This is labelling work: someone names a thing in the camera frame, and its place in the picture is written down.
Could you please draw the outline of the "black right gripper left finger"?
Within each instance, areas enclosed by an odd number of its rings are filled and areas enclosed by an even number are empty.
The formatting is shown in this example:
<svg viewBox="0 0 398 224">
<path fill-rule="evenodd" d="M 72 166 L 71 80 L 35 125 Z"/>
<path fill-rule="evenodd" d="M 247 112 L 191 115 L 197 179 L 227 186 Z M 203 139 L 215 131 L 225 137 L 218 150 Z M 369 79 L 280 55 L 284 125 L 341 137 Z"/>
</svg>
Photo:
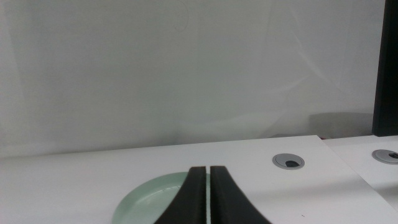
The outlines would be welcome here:
<svg viewBox="0 0 398 224">
<path fill-rule="evenodd" d="M 206 224 L 206 168 L 191 167 L 180 190 L 155 224 Z"/>
</svg>

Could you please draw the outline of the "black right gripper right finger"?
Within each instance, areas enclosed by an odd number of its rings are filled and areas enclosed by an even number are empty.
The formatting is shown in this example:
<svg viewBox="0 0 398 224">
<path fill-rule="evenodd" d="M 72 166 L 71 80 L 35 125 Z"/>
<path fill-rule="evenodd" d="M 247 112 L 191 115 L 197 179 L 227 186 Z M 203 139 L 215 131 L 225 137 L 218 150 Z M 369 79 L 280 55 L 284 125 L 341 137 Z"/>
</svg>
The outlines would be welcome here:
<svg viewBox="0 0 398 224">
<path fill-rule="evenodd" d="M 214 224 L 271 224 L 245 196 L 225 166 L 210 167 L 210 217 Z"/>
</svg>

